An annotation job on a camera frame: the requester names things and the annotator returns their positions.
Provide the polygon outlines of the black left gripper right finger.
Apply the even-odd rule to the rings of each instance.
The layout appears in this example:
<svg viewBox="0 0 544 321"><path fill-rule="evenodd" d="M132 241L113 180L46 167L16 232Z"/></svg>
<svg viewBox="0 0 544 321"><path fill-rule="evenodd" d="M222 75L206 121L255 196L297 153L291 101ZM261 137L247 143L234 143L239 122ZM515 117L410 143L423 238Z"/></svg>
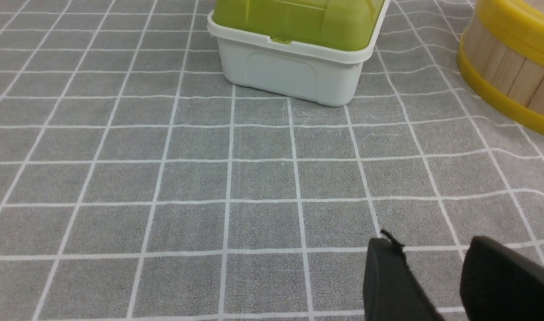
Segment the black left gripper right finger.
<svg viewBox="0 0 544 321"><path fill-rule="evenodd" d="M460 297L470 321L544 321L544 267L487 236L474 236Z"/></svg>

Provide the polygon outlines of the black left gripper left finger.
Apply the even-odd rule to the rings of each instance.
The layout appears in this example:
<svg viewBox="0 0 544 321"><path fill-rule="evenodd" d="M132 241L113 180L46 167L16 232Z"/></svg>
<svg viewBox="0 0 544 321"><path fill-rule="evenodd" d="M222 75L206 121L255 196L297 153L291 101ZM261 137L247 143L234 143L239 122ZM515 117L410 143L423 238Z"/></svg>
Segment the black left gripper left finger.
<svg viewBox="0 0 544 321"><path fill-rule="evenodd" d="M410 270L404 244L386 230L369 240L363 282L366 321L442 321Z"/></svg>

